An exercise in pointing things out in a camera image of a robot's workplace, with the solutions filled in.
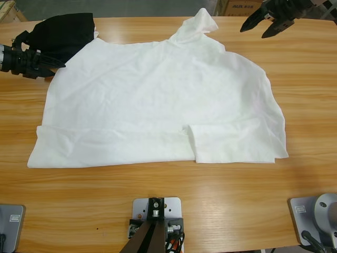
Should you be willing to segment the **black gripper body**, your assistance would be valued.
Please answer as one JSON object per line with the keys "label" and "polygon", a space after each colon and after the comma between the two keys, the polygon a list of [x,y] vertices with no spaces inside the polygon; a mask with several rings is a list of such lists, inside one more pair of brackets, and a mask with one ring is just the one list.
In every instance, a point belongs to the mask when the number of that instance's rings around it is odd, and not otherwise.
{"label": "black gripper body", "polygon": [[303,18],[314,7],[312,1],[264,1],[268,16],[273,18],[270,30],[285,30],[295,19]]}
{"label": "black gripper body", "polygon": [[11,71],[14,75],[22,74],[23,77],[30,79],[41,77],[38,67],[40,56],[40,52],[37,51],[3,48],[3,71]]}

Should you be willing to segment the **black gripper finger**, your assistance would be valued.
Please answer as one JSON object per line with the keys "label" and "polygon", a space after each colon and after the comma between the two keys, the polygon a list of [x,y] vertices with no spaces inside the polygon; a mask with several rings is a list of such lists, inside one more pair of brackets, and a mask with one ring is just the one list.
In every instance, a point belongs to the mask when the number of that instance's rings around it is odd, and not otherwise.
{"label": "black gripper finger", "polygon": [[263,21],[267,14],[269,13],[268,9],[264,6],[258,8],[254,13],[252,13],[246,21],[242,24],[241,32],[249,31],[255,28],[259,22]]}
{"label": "black gripper finger", "polygon": [[58,59],[40,53],[38,66],[43,68],[63,68],[66,65]]}
{"label": "black gripper finger", "polygon": [[268,29],[262,34],[262,38],[269,38],[278,35],[290,27],[289,20],[274,20]]}
{"label": "black gripper finger", "polygon": [[33,68],[33,78],[36,79],[38,77],[51,77],[54,76],[55,72],[53,72],[51,69],[47,69],[44,67],[38,67],[38,68]]}

